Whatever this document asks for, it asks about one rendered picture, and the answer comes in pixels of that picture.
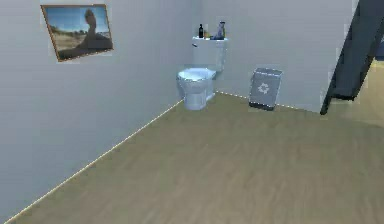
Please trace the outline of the wood framed landscape picture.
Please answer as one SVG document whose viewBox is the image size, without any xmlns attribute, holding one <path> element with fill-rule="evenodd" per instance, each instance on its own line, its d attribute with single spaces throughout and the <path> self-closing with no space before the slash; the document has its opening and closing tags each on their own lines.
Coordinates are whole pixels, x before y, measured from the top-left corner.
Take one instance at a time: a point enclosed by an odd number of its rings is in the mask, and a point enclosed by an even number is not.
<svg viewBox="0 0 384 224">
<path fill-rule="evenodd" d="M 106 4 L 40 6 L 58 62 L 114 49 Z"/>
</svg>

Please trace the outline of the dark grey room door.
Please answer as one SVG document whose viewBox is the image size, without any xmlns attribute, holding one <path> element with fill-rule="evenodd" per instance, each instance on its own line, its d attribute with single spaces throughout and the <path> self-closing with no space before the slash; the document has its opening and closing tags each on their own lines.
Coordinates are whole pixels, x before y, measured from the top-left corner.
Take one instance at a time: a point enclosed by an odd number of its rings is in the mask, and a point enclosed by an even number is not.
<svg viewBox="0 0 384 224">
<path fill-rule="evenodd" d="M 331 100 L 354 100 L 384 36 L 384 0 L 359 0 L 320 114 Z"/>
</svg>

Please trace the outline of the blue grey spray bottle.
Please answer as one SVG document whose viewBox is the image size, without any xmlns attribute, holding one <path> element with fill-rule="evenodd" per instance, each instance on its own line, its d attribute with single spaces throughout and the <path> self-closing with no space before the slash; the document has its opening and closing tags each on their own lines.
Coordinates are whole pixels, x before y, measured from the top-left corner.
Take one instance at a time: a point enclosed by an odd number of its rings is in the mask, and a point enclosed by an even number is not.
<svg viewBox="0 0 384 224">
<path fill-rule="evenodd" d="M 225 39 L 225 22 L 220 21 L 218 25 L 217 34 L 214 36 L 215 40 L 224 40 Z"/>
</svg>

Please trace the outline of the grey recycling bin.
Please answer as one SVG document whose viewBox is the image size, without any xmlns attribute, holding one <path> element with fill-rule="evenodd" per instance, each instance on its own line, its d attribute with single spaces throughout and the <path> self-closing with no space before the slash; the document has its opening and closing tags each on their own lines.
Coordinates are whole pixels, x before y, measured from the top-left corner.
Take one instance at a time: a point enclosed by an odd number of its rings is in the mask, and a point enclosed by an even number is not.
<svg viewBox="0 0 384 224">
<path fill-rule="evenodd" d="M 251 78 L 249 106 L 273 111 L 283 72 L 271 68 L 256 68 Z"/>
</svg>

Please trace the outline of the white toilet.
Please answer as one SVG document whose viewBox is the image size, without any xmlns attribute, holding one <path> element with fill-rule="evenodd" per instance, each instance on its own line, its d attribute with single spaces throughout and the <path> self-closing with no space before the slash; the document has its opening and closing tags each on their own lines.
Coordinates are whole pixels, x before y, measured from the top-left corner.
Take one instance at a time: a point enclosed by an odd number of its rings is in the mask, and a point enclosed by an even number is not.
<svg viewBox="0 0 384 224">
<path fill-rule="evenodd" d="M 224 71 L 228 42 L 228 38 L 192 38 L 192 64 L 176 75 L 186 109 L 202 110 L 215 96 L 214 80 Z"/>
</svg>

